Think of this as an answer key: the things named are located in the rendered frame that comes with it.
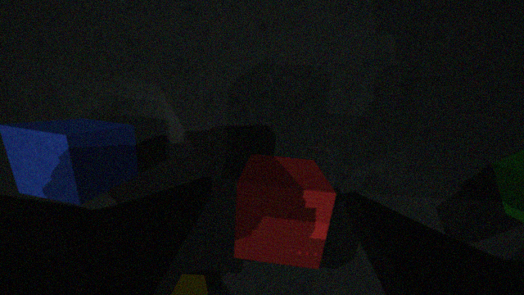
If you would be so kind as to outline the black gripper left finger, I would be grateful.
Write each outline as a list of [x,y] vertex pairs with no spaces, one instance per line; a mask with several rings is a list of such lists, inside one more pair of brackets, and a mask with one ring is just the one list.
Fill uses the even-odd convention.
[[72,295],[153,295],[211,191],[203,177],[102,209],[0,194],[0,248],[57,260]]

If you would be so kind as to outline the red block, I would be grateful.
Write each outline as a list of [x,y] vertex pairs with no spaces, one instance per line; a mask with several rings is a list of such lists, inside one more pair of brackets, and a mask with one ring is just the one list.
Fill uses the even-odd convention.
[[336,196],[314,160],[251,154],[237,181],[234,258],[318,269]]

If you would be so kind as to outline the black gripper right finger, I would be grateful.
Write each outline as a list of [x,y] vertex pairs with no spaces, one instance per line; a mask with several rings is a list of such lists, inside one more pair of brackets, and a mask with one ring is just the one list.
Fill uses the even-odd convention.
[[502,259],[348,192],[346,210],[386,295],[524,295],[524,261]]

